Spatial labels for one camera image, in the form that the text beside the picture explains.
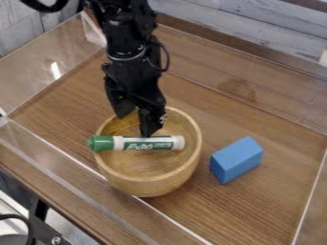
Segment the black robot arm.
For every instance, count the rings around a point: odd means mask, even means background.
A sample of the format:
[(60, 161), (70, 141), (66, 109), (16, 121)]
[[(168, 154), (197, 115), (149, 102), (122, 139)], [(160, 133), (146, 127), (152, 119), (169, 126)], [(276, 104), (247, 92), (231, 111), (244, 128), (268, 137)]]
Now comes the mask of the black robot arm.
[(138, 132), (150, 137), (164, 126), (158, 87), (166, 49), (153, 35), (156, 13), (146, 0), (84, 0), (105, 38), (104, 90), (116, 116), (137, 113)]

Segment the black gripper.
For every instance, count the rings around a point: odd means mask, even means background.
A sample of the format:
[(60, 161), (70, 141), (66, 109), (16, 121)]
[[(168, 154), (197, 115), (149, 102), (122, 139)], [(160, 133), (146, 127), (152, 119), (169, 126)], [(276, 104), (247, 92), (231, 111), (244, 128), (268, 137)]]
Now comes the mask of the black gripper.
[(164, 126), (165, 98), (158, 79), (164, 72), (160, 52), (109, 53), (102, 64), (104, 90), (118, 119), (137, 107), (138, 131), (149, 138)]

